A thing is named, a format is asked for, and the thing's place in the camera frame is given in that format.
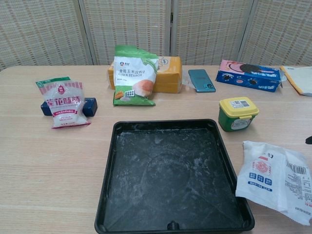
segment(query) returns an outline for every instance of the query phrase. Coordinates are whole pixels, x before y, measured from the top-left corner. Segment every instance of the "table surface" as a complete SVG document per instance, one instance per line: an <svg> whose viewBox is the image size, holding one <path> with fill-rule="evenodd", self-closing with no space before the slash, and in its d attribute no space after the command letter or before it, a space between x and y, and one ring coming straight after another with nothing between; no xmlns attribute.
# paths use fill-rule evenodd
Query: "table surface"
<svg viewBox="0 0 312 234"><path fill-rule="evenodd" d="M242 141L263 141L300 151L312 168L311 97L288 83L275 93L215 82L218 66L206 69L215 93L153 94L156 106L112 105L108 66L17 66L0 72L0 233L96 233L94 220L114 123L122 120L211 118L219 101L248 96L260 113L246 130L220 132L236 174L243 163ZM89 126L51 129L35 81L70 76L82 81L86 97L97 99ZM255 227L247 233L312 233L286 216L249 201Z"/></svg>

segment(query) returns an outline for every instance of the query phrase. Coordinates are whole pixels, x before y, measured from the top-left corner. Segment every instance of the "notebook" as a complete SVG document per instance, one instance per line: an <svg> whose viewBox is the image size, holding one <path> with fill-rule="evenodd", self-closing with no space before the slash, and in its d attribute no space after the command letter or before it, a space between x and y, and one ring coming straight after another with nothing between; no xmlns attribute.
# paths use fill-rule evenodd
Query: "notebook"
<svg viewBox="0 0 312 234"><path fill-rule="evenodd" d="M312 67L281 66L281 69L298 93L312 96Z"/></svg>

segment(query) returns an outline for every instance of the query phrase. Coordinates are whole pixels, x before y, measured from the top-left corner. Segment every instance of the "black baking tray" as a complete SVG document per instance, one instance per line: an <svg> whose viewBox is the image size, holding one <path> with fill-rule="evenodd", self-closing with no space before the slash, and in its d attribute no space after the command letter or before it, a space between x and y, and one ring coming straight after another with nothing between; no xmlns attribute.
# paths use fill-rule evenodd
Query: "black baking tray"
<svg viewBox="0 0 312 234"><path fill-rule="evenodd" d="M251 230L246 199L211 119L114 125L95 229L99 234Z"/></svg>

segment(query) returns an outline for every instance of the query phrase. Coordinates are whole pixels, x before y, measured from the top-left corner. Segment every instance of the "tray rim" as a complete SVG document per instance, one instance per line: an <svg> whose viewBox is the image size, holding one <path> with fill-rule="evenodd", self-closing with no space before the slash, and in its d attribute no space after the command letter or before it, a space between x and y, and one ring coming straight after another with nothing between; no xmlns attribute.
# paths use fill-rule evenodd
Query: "tray rim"
<svg viewBox="0 0 312 234"><path fill-rule="evenodd" d="M109 147L109 151L108 151L108 156L107 156L107 161L106 161L106 166L105 166L105 172L104 172L104 178L103 178L101 193L100 193L98 206L97 206L97 214L96 214L96 218L95 218L95 222L94 222L94 228L95 228L97 233L99 233L99 234L109 234L109 233L112 233L112 234L167 234L167 233L189 233L189 234L192 233L192 234L195 234L195 233L222 233L222 232L225 232L225 233L227 233L227 232L240 233L240 232L244 232L244 231L250 231L251 229L254 228L254 225L255 225L254 216L253 216L253 213L252 213L252 211L251 211L251 209L249 207L247 199L244 198L244 197L239 197L239 199L241 199L242 202L244 203L244 205L245 205L245 207L246 207L246 209L248 211L248 215L251 218L251 222L250 222L249 226L244 227L244 228L237 228L235 230L229 229L229 228L225 228L225 229L184 229L184 230L159 230L159 231L158 230L152 230L152 231L107 231L107 232L103 232L98 227L98 222L97 221L99 219L99 212L101 210L102 198L103 198L103 195L104 195L103 193L104 193L104 190L105 190L105 181L106 181L106 179L108 177L108 175L107 175L108 167L109 167L108 161L110 159L110 155L111 155L112 150L113 150L112 141L113 141L115 132L117 130L117 126L119 124L122 124L122 123L127 123L127 124L129 124L129 123L133 123L133 124L135 124L135 123L159 123L159 122L167 122L168 123L168 122L187 122L187 121L194 121L194 122L197 122L197 121L198 122L200 122L200 121L207 121L207 122L211 122L215 126L217 134L220 137L221 146L223 147L224 152L225 152L225 157L226 157L226 159L229 162L231 173L234 176L235 182L237 183L237 176L236 176L235 170L233 168L233 165L232 165L232 162L230 160L229 154L228 154L228 152L227 152L227 150L225 148L225 145L224 145L222 136L220 134L218 125L217 125L216 121L214 121L213 119L204 118L204 119L176 119L176 120L118 121L118 122L116 122L113 125L112 136L111 136L111 143L110 143L110 147Z"/></svg>

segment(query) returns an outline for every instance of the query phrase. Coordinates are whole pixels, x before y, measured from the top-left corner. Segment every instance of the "blue box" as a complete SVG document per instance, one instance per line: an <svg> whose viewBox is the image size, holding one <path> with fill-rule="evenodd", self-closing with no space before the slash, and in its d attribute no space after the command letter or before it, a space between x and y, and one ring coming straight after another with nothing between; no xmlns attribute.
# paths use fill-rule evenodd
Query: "blue box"
<svg viewBox="0 0 312 234"><path fill-rule="evenodd" d="M222 60L216 81L275 92L281 77L278 69Z"/></svg>
<svg viewBox="0 0 312 234"><path fill-rule="evenodd" d="M83 105L82 112L86 117L93 117L98 109L97 100L95 97L86 97L84 100L85 103ZM46 102L44 102L40 107L45 116L52 116L51 110Z"/></svg>

